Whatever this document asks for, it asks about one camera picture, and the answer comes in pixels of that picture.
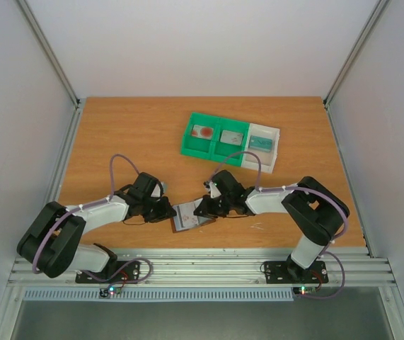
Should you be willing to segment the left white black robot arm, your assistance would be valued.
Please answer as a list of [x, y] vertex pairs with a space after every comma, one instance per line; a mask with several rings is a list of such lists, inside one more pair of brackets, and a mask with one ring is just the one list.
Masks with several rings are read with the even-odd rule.
[[113, 254], [99, 245], [80, 244], [82, 236], [94, 229], [136, 216], [145, 223], [169, 220], [177, 215], [164, 195], [163, 184], [141, 172], [134, 183], [111, 195], [83, 205], [47, 203], [19, 241], [17, 254], [33, 265], [34, 273], [56, 278], [65, 271], [86, 270], [102, 282], [117, 275]]

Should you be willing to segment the white card with pink marks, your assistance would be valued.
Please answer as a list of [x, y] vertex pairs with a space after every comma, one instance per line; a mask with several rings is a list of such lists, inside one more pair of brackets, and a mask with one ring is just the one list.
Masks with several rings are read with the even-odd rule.
[[173, 218], [173, 226], [176, 232], [183, 232], [202, 225], [205, 220], [194, 215], [195, 203], [182, 203], [173, 207], [177, 215]]

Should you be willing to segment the brown leather card holder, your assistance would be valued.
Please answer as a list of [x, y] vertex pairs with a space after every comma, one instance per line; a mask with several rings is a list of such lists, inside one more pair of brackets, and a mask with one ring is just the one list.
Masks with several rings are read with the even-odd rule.
[[202, 199], [200, 198], [173, 206], [174, 211], [176, 211], [176, 216], [171, 220], [173, 233], [193, 230], [215, 222], [215, 219], [209, 219], [194, 214], [195, 208], [197, 208], [201, 202]]

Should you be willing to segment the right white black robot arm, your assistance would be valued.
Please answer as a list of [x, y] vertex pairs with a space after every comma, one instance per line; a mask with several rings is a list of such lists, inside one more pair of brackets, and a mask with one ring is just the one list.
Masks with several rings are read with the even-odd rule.
[[208, 194], [196, 206], [196, 216], [226, 218], [234, 211], [240, 216], [286, 213], [293, 219], [302, 236], [285, 261], [284, 270], [294, 283], [311, 275], [318, 256], [348, 228], [349, 208], [310, 176], [290, 186], [245, 188], [229, 171], [222, 170], [205, 186]]

